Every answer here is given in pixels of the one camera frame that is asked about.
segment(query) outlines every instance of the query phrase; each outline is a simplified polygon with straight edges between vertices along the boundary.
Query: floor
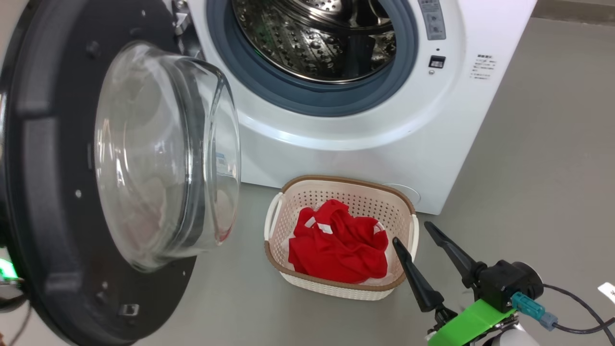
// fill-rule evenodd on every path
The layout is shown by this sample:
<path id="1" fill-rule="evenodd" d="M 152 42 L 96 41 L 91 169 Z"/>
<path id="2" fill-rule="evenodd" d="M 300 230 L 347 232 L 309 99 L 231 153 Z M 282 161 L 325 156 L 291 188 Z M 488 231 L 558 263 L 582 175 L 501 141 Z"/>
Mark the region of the floor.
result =
<path id="1" fill-rule="evenodd" d="M 531 264 L 546 283 L 585 299 L 605 319 L 615 305 L 596 287 L 615 282 L 615 28 L 532 19 L 439 216 L 421 215 L 477 260 Z M 275 189 L 246 185 L 234 234 L 200 256 L 169 322 L 142 346 L 422 345 L 431 314 L 402 285 L 379 302 L 354 302 L 287 284 L 264 256 L 264 214 Z M 417 266 L 458 310 L 459 275 L 426 233 Z M 573 301 L 540 302 L 572 328 L 595 322 Z M 25 311 L 0 315 L 10 340 Z M 547 332 L 523 320 L 543 346 L 602 346 L 603 333 Z M 19 345 L 60 346 L 37 317 Z"/>

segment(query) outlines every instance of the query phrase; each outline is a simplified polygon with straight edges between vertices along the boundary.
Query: washing machine door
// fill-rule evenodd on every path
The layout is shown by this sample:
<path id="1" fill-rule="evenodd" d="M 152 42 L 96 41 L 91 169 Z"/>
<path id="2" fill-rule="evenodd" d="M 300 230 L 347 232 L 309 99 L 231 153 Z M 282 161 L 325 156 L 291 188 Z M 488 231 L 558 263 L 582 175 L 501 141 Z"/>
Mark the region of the washing machine door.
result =
<path id="1" fill-rule="evenodd" d="M 6 54 L 0 245 L 38 315 L 76 345 L 160 328 L 194 256 L 235 221 L 231 91 L 179 54 L 176 20 L 155 0 L 31 1 Z"/>

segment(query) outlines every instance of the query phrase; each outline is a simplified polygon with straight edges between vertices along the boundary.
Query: red clothing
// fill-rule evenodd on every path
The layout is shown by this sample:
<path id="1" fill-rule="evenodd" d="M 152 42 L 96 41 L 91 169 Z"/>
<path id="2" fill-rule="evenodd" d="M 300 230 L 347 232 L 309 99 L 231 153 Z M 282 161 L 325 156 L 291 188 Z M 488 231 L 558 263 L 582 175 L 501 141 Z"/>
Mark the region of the red clothing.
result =
<path id="1" fill-rule="evenodd" d="M 314 224 L 306 226 L 312 217 Z M 372 217 L 352 217 L 340 201 L 331 199 L 316 212 L 301 210 L 294 234 L 288 261 L 296 272 L 353 284 L 387 274 L 386 232 Z"/>

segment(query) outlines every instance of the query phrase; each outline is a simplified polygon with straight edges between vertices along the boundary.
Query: washing machine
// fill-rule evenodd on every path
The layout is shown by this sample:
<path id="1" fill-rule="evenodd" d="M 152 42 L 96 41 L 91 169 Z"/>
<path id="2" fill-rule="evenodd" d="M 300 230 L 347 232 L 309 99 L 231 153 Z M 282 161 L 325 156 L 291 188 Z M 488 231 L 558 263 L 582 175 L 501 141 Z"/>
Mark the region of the washing machine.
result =
<path id="1" fill-rule="evenodd" d="M 437 214 L 535 0 L 30 0 L 0 74 L 0 312 L 130 345 L 240 182 L 393 186 Z"/>
<path id="2" fill-rule="evenodd" d="M 367 1 L 363 16 L 352 1 L 278 2 L 189 1 L 237 103 L 242 180 L 369 180 L 439 214 L 536 0 Z"/>

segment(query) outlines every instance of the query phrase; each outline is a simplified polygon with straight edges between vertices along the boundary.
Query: stainless steel drum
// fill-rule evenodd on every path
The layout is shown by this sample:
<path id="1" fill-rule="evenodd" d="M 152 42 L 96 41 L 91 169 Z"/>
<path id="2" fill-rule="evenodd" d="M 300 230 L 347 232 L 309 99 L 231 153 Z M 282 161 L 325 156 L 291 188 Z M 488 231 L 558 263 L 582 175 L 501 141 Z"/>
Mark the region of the stainless steel drum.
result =
<path id="1" fill-rule="evenodd" d="M 232 0 L 244 35 L 264 59 L 309 81 L 342 84 L 395 57 L 395 32 L 377 0 Z"/>

